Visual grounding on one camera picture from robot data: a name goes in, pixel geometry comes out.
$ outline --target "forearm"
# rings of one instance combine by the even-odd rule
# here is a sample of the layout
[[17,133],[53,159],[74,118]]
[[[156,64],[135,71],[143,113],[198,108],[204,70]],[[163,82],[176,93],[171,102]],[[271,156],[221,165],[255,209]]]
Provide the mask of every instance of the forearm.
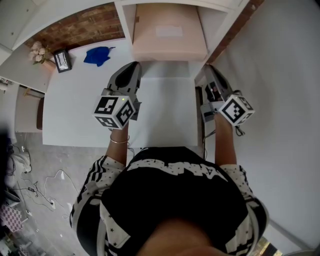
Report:
[[[129,124],[127,124],[122,130],[113,129],[111,133],[111,139],[115,142],[126,142],[128,140],[128,127]],[[123,165],[126,165],[127,150],[128,143],[114,143],[110,140],[105,155],[118,161]]]
[[236,165],[237,157],[234,147],[233,127],[221,115],[215,118],[215,163],[218,166]]

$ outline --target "flower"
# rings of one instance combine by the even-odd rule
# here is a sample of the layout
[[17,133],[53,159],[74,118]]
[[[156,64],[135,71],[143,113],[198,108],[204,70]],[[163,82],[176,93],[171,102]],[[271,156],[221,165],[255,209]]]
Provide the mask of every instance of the flower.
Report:
[[40,55],[44,55],[45,53],[46,53],[46,49],[45,48],[42,47],[42,48],[39,49],[39,54]]
[[37,55],[37,56],[35,56],[35,61],[36,62],[40,62],[40,61],[42,61],[42,55]]
[[40,41],[36,41],[32,47],[31,47],[31,50],[39,50],[39,48],[42,47],[42,43]]
[[30,51],[30,53],[29,53],[29,55],[28,55],[29,60],[30,60],[30,61],[33,61],[35,56],[36,56],[36,54],[35,54],[33,51]]

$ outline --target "framed picture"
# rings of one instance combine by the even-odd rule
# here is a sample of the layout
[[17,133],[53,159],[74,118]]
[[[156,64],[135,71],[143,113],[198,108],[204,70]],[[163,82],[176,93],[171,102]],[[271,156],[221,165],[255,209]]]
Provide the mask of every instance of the framed picture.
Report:
[[71,61],[66,49],[57,50],[53,53],[55,65],[59,73],[71,70]]

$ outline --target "white cube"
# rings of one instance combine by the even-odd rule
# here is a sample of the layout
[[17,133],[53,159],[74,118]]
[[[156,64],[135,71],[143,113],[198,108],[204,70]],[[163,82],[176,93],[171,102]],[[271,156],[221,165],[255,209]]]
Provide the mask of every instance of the white cube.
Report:
[[219,112],[233,125],[242,125],[255,112],[245,97],[232,94]]
[[129,96],[99,96],[93,116],[104,127],[122,130],[134,115],[135,108]]

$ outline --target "brick wallpaper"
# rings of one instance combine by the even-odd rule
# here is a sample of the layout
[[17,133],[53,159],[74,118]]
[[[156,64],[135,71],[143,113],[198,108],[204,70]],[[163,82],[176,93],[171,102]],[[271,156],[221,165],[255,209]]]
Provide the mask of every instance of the brick wallpaper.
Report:
[[124,37],[115,4],[111,2],[61,19],[35,34],[24,44],[31,47],[35,41],[40,41],[54,52]]
[[234,24],[224,36],[218,47],[214,50],[210,58],[207,60],[208,64],[213,63],[219,57],[219,55],[227,48],[227,46],[245,26],[247,21],[250,20],[251,16],[256,12],[256,10],[264,1],[265,0],[250,0],[248,2],[242,13],[235,20]]

